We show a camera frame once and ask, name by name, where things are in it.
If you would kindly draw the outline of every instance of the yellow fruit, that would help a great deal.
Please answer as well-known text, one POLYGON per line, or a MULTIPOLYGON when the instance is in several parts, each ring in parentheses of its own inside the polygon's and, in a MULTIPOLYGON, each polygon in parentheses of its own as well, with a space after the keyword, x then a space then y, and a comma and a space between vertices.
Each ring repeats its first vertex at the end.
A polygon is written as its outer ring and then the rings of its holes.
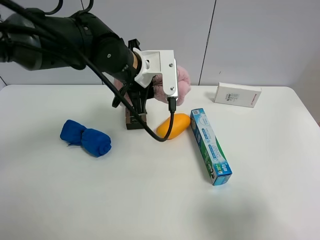
MULTIPOLYGON (((164 138, 167 134, 170 124, 170 117, 164 121, 158 128, 156 129, 156 133, 159 137, 164 138)), ((190 125, 190 117, 184 113, 176 113, 174 114, 173 119, 173 127, 172 131, 169 135, 168 139, 174 139, 179 136, 187 127, 190 125)))

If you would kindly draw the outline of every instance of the pink plush toy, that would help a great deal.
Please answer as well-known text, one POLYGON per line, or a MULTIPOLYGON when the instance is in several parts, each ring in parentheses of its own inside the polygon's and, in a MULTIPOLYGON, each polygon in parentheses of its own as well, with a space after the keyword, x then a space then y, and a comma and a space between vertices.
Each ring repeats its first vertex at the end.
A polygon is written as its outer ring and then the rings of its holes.
MULTIPOLYGON (((178 66, 177 71, 178 71, 178 99, 176 101, 176 105, 180 106, 184 102, 185 96, 187 95, 187 93, 191 90, 191 87, 190 87, 191 82, 190 82, 190 77, 187 70, 185 70, 181 66, 178 66)), ((152 81, 153 81, 154 98, 163 103, 167 103, 166 95, 162 85, 162 76, 157 75, 153 78, 152 81)), ((123 84, 117 79, 114 79, 113 84, 118 90, 123 86, 123 84)), ((130 98, 127 93, 124 95, 124 97, 131 104, 130 98)))

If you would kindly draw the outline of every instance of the red logo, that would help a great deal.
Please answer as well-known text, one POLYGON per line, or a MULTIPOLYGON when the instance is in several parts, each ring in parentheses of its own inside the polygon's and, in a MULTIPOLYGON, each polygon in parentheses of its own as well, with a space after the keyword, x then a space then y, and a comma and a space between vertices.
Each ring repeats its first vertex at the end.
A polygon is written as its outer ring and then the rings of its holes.
POLYGON ((253 97, 253 99, 252 99, 252 102, 251 102, 251 105, 254 104, 254 101, 255 101, 255 99, 256 99, 256 96, 257 96, 257 94, 254 95, 254 97, 253 97))

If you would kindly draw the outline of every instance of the black cable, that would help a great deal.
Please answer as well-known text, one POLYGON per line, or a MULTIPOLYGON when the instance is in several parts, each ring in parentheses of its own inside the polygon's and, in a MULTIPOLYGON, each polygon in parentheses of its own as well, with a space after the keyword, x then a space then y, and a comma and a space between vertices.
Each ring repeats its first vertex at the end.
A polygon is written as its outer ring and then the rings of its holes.
POLYGON ((70 67, 72 67, 74 69, 77 69, 77 68, 79 69, 79 65, 74 65, 72 62, 70 62, 68 60, 68 58, 66 56, 63 56, 60 53, 56 53, 54 51, 49 51, 49 50, 46 50, 46 49, 43 49, 43 48, 39 48, 39 47, 36 47, 36 46, 31 46, 31 45, 28 45, 28 44, 25 44, 25 43, 22 43, 22 42, 18 42, 18 41, 14 41, 14 42, 12 42, 12 44, 14 46, 19 46, 19 47, 22 47, 22 48, 25 48, 25 49, 30 49, 30 50, 36 51, 38 53, 53 55, 53 56, 63 60, 70 67))
POLYGON ((208 49, 209 39, 210 39, 210 33, 211 33, 211 28, 212 28, 212 23, 213 23, 215 11, 216 11, 216 4, 217 4, 217 0, 214 0, 213 11, 212 11, 211 21, 210 21, 210 26, 209 26, 208 37, 206 38, 206 44, 205 44, 205 49, 204 49, 204 55, 203 55, 203 60, 202 60, 202 65, 201 65, 201 71, 200 71, 200 77, 199 77, 198 86, 200 86, 202 72, 204 70, 204 65, 205 65, 205 60, 206 60, 206 55, 207 55, 207 49, 208 49))
POLYGON ((16 4, 15 2, 13 2, 11 0, 0 0, 0 4, 11 9, 12 11, 16 12, 17 14, 25 17, 26 19, 30 20, 34 24, 41 27, 43 30, 46 30, 48 33, 52 34, 56 38, 56 41, 58 42, 58 44, 66 45, 68 48, 70 48, 70 50, 72 50, 76 54, 76 56, 79 58, 80 61, 84 62, 85 56, 83 55, 83 53, 80 50, 78 50, 78 48, 72 42, 70 42, 68 40, 68 38, 65 37, 62 33, 47 26, 45 23, 43 23, 43 21, 41 19, 39 19, 38 17, 36 17, 32 13, 26 11, 22 6, 16 4))
POLYGON ((4 85, 8 86, 8 84, 5 82, 5 80, 2 78, 2 76, 0 76, 0 79, 2 80, 2 82, 4 83, 4 85))
POLYGON ((147 103, 147 99, 148 99, 148 95, 149 95, 149 90, 150 90, 150 84, 146 87, 144 103, 143 103, 143 109, 142 109, 143 111, 146 109, 146 103, 147 103))
MULTIPOLYGON (((19 25, 14 25, 9 23, 0 23, 0 32, 7 32, 12 34, 37 35, 37 36, 46 38, 48 40, 51 40, 54 43, 57 42, 57 40, 53 36, 45 32, 42 32, 38 29, 27 27, 27 26, 19 26, 19 25)), ((82 70, 86 67, 86 64, 84 62, 80 62, 78 65, 73 64, 70 66, 74 69, 82 70)))
POLYGON ((85 10, 84 3, 82 2, 82 0, 80 1, 81 1, 82 10, 85 10))
POLYGON ((58 6, 52 11, 44 12, 45 15, 53 15, 59 12, 59 10, 62 8, 62 5, 64 4, 64 0, 59 0, 58 6))
POLYGON ((86 9, 79 11, 78 14, 80 15, 80 14, 84 14, 84 13, 89 12, 93 6, 94 6, 94 0, 90 0, 89 5, 86 7, 86 9))
POLYGON ((170 116, 170 124, 169 124, 169 129, 168 132, 166 133, 164 138, 161 138, 157 136, 149 127, 148 125, 141 119, 140 115, 135 111, 135 109, 128 103, 128 101, 122 96, 117 88, 108 80, 108 78, 103 75, 99 69, 80 51, 77 49, 77 47, 72 44, 63 34, 61 34, 59 31, 56 31, 53 28, 50 28, 47 26, 45 23, 41 21, 41 19, 35 17, 34 15, 30 14, 27 12, 23 7, 20 5, 16 4, 15 2, 11 0, 0 0, 0 3, 4 5, 5 7, 11 9, 12 11, 20 14, 22 17, 30 20, 34 24, 38 25, 42 29, 46 30, 48 33, 52 34, 53 36, 56 36, 57 39, 59 39, 59 42, 65 43, 68 47, 70 47, 79 57, 81 60, 83 60, 87 66, 108 86, 108 88, 116 95, 120 101, 123 103, 123 105, 129 109, 129 111, 133 114, 133 116, 137 119, 137 121, 143 126, 143 128, 157 141, 159 142, 164 142, 168 139, 173 123, 174 123, 174 113, 176 111, 176 99, 170 97, 168 99, 169 101, 169 110, 171 113, 170 116))

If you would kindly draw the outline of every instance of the cardboard box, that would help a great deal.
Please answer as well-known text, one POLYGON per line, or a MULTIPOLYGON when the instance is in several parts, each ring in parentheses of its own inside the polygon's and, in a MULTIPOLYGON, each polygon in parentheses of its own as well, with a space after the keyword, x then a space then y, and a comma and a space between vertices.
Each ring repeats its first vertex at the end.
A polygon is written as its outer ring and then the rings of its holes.
POLYGON ((254 108, 261 92, 262 89, 258 86, 245 86, 219 82, 214 102, 218 104, 254 108))
POLYGON ((191 127, 214 186, 225 184, 232 171, 203 108, 190 114, 191 127))

